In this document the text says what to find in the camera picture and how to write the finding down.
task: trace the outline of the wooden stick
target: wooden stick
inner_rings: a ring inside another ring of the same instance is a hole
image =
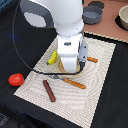
[[[88,60],[88,61],[95,62],[95,63],[97,63],[97,62],[98,62],[98,59],[91,58],[91,57],[88,57],[88,58],[87,58],[87,60]]]

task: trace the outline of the yellow object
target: yellow object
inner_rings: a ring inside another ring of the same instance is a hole
[[[56,50],[53,50],[52,56],[51,56],[50,59],[47,61],[47,65],[51,65],[51,64],[55,63],[56,60],[57,60],[57,52],[56,52]]]

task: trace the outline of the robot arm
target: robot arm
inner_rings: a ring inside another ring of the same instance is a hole
[[[82,1],[22,0],[20,7],[32,26],[56,29],[57,52],[64,69],[66,72],[76,72],[79,48],[83,42]]]

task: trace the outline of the black cable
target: black cable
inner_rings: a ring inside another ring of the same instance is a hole
[[[43,75],[76,75],[76,74],[79,74],[82,70],[83,70],[83,67],[85,66],[85,62],[82,62],[80,61],[79,62],[79,65],[80,65],[80,71],[78,72],[75,72],[75,73],[44,73],[44,72],[39,72],[33,68],[31,68],[29,65],[27,65],[27,63],[21,58],[18,50],[17,50],[17,47],[16,47],[16,44],[15,44],[15,38],[14,38],[14,28],[15,28],[15,19],[16,19],[16,15],[17,15],[17,10],[18,10],[18,7],[20,5],[20,1],[18,2],[17,6],[16,6],[16,9],[15,9],[15,13],[14,13],[14,17],[13,17],[13,23],[12,23],[12,38],[13,38],[13,44],[14,44],[14,48],[16,50],[16,53],[17,55],[19,56],[20,60],[31,70],[31,71],[34,71],[36,73],[39,73],[39,74],[43,74]]]

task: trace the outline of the toy tomato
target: toy tomato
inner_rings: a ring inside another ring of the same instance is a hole
[[[13,74],[9,77],[8,82],[12,86],[19,86],[24,83],[23,75],[21,73]]]

